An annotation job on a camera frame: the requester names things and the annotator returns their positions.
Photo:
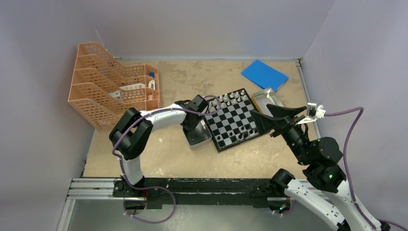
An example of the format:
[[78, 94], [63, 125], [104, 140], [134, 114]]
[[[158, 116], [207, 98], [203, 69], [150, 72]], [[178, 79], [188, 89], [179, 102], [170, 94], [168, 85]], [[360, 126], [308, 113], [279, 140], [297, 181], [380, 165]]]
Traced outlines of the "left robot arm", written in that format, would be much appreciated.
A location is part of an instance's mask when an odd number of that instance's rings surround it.
[[176, 101], [170, 106], [150, 111], [127, 109], [109, 134], [112, 154], [119, 159], [122, 177], [126, 181], [125, 191], [132, 197], [143, 192], [140, 155], [148, 139], [156, 130], [171, 125], [181, 125], [192, 131], [205, 115], [209, 103], [196, 95], [192, 100]]

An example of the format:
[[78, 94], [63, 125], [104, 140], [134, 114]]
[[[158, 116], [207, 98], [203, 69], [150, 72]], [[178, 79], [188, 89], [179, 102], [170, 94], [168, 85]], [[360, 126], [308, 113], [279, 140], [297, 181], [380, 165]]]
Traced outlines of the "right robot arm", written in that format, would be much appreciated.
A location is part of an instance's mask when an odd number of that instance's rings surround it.
[[357, 198], [352, 188], [347, 168], [339, 161], [346, 159], [332, 137], [310, 140], [307, 124], [326, 115], [319, 103], [287, 108], [268, 104], [270, 115], [252, 111], [251, 115], [261, 133], [271, 137], [282, 136], [296, 157], [305, 166], [306, 180], [321, 195], [310, 192], [289, 171], [281, 168], [271, 178], [270, 189], [274, 195], [286, 195], [312, 211], [334, 231], [388, 231], [390, 225], [376, 219]]

